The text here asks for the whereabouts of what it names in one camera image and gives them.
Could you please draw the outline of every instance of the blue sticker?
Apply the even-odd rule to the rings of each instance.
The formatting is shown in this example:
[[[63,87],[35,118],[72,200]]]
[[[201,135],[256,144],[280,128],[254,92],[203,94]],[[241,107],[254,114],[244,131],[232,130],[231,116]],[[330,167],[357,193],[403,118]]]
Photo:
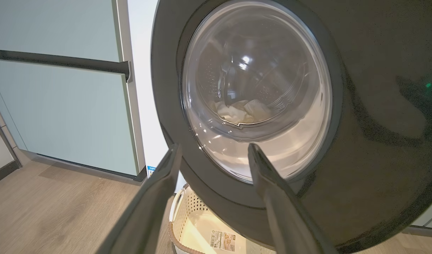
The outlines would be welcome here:
[[[151,177],[155,169],[155,167],[147,166],[147,176]]]

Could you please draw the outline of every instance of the product label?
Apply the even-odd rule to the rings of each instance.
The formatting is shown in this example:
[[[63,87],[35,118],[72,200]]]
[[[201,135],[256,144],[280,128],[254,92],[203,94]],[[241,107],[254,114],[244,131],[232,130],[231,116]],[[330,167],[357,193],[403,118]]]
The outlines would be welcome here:
[[[215,249],[235,251],[235,238],[236,236],[231,233],[212,230],[210,246]]]
[[[147,166],[147,178],[150,178],[153,174],[153,172],[155,171],[156,168],[152,167],[152,166]]]

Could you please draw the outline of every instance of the light wood floor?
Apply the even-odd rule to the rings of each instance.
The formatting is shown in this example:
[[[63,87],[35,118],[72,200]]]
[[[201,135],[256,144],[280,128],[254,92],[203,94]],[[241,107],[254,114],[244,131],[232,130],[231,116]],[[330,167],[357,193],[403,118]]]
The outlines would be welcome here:
[[[0,181],[0,254],[94,253],[140,183],[37,159]],[[158,254],[173,254],[166,231]],[[432,238],[399,234],[361,254],[432,254]]]

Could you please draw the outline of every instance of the washing machine door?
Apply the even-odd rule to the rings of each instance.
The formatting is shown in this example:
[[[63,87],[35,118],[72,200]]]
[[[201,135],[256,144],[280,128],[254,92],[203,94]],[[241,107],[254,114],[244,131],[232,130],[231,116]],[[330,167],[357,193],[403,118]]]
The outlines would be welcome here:
[[[181,172],[247,238],[274,245],[249,143],[342,253],[432,203],[431,1],[161,0],[151,53]]]

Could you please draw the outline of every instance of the laundry basket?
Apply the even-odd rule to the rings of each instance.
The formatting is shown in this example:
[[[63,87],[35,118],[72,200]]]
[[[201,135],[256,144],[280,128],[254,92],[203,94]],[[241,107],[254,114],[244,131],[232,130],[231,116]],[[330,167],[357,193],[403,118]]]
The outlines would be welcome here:
[[[242,237],[211,212],[185,185],[174,198],[169,236],[177,254],[274,254]]]

